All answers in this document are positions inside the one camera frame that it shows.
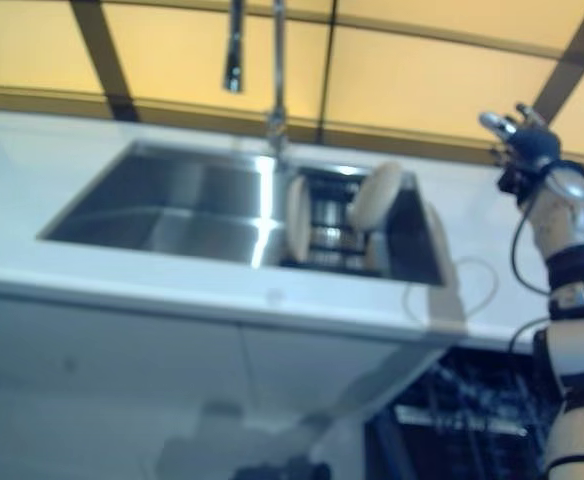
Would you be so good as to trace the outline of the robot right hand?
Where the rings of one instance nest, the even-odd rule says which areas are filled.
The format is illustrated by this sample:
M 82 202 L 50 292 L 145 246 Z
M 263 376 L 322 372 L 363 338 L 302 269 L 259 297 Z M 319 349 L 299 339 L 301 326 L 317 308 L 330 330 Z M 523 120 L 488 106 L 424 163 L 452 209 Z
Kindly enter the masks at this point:
M 502 164 L 513 164 L 528 171 L 540 171 L 546 165 L 561 159 L 561 141 L 546 120 L 530 105 L 515 104 L 519 115 L 502 115 L 484 111 L 478 115 L 479 124 L 503 146 Z

